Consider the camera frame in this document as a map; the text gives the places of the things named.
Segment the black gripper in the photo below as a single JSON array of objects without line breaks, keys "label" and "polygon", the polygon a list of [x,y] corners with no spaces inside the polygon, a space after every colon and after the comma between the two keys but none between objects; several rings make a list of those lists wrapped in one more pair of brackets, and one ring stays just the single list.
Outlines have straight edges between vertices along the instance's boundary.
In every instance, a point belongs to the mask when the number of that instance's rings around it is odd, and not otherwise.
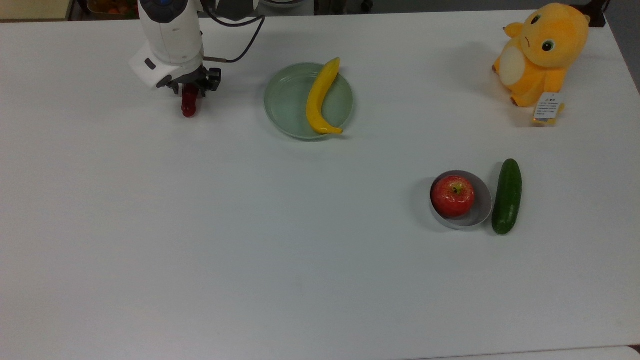
[{"label": "black gripper", "polygon": [[199,66],[195,71],[172,79],[169,82],[169,88],[175,95],[182,96],[185,93],[186,86],[191,84],[196,89],[196,95],[206,97],[208,92],[217,91],[222,81],[221,68],[205,68]]}]

